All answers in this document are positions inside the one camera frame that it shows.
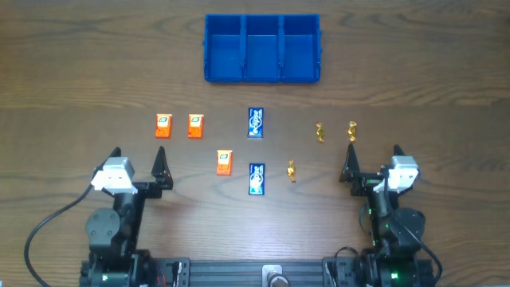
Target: blue plastic container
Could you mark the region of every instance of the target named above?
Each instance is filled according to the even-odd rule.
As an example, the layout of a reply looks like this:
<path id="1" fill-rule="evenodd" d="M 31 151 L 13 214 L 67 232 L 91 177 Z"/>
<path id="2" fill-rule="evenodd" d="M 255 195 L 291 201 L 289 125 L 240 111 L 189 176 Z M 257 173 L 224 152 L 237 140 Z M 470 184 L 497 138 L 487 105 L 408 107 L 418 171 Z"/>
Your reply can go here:
<path id="1" fill-rule="evenodd" d="M 321 53 L 318 14 L 206 15 L 210 82 L 316 82 Z"/>

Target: brown tabletop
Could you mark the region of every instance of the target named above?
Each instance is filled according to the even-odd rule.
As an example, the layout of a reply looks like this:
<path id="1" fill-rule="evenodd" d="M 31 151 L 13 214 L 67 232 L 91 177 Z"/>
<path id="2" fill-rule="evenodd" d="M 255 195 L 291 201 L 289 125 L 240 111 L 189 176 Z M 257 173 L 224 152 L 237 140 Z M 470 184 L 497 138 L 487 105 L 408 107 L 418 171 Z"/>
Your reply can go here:
<path id="1" fill-rule="evenodd" d="M 205 82 L 208 13 L 320 14 L 320 82 Z M 321 259 L 370 247 L 363 199 L 338 180 L 356 120 L 363 170 L 389 163 L 396 143 L 420 165 L 401 205 L 426 216 L 439 285 L 510 284 L 509 14 L 506 1 L 477 0 L 0 1 L 0 281 L 36 285 L 26 237 L 115 146 L 138 180 L 167 149 L 175 188 L 147 201 L 139 236 L 155 257 Z M 246 138 L 249 106 L 265 108 L 263 140 Z M 154 137 L 158 112 L 174 115 L 171 140 Z M 203 140 L 187 139 L 189 113 L 205 115 Z M 233 150 L 230 177 L 216 176 L 218 149 Z M 263 197 L 247 194 L 250 162 L 266 164 Z M 77 285 L 86 220 L 111 205 L 91 192 L 37 234 L 30 256 L 48 283 Z"/>

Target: gold wrapped candy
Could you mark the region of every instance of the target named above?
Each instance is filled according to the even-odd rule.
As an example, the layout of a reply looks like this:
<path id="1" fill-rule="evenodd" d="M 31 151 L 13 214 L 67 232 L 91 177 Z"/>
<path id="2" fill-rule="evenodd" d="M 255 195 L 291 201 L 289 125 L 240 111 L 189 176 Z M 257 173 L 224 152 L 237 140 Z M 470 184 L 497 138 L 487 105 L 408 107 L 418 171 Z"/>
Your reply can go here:
<path id="1" fill-rule="evenodd" d="M 317 128 L 317 140 L 323 144 L 324 143 L 324 129 L 322 128 L 322 123 L 321 122 L 316 122 L 316 128 Z"/>
<path id="2" fill-rule="evenodd" d="M 356 142 L 356 125 L 358 125 L 354 120 L 349 122 L 349 128 L 347 129 L 347 135 L 349 136 L 349 140 L 351 143 Z"/>
<path id="3" fill-rule="evenodd" d="M 294 179 L 294 174 L 296 173 L 296 168 L 294 167 L 294 161 L 292 159 L 288 160 L 288 167 L 287 167 L 287 175 L 290 178 L 290 181 L 295 183 L 296 180 Z"/>

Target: wooden table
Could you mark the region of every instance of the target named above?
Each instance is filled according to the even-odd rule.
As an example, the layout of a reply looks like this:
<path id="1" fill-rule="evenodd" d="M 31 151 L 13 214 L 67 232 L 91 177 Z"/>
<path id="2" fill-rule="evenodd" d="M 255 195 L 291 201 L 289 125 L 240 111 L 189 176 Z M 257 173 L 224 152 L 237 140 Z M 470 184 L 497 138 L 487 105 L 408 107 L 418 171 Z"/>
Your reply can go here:
<path id="1" fill-rule="evenodd" d="M 320 82 L 205 82 L 207 13 L 321 14 Z M 509 14 L 503 0 L 0 1 L 0 281 L 36 285 L 27 235 L 83 192 L 115 146 L 139 180 L 167 149 L 175 188 L 147 201 L 139 237 L 156 257 L 319 259 L 369 247 L 363 199 L 338 181 L 356 120 L 363 170 L 388 163 L 395 143 L 419 163 L 401 205 L 426 215 L 439 285 L 510 284 Z M 263 140 L 246 139 L 249 106 L 265 108 Z M 158 112 L 174 115 L 171 140 L 154 138 Z M 203 140 L 187 139 L 189 113 L 205 114 Z M 215 175 L 218 149 L 233 150 L 230 177 Z M 250 162 L 266 163 L 264 197 L 247 195 Z M 92 192 L 37 234 L 30 255 L 48 283 L 77 284 L 85 222 L 111 205 Z"/>

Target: orange tic tac box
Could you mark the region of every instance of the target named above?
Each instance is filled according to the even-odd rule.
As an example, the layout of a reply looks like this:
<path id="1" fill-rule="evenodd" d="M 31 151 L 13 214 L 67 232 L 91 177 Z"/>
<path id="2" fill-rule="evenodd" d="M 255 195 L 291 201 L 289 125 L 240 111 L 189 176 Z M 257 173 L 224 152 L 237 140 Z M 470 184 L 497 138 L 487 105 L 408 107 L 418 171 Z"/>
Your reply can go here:
<path id="1" fill-rule="evenodd" d="M 172 115 L 158 114 L 156 116 L 156 133 L 157 139 L 170 139 L 172 131 Z"/>
<path id="2" fill-rule="evenodd" d="M 232 151 L 218 150 L 216 175 L 232 175 Z"/>
<path id="3" fill-rule="evenodd" d="M 188 139 L 201 139 L 204 132 L 204 115 L 190 114 L 188 117 Z"/>

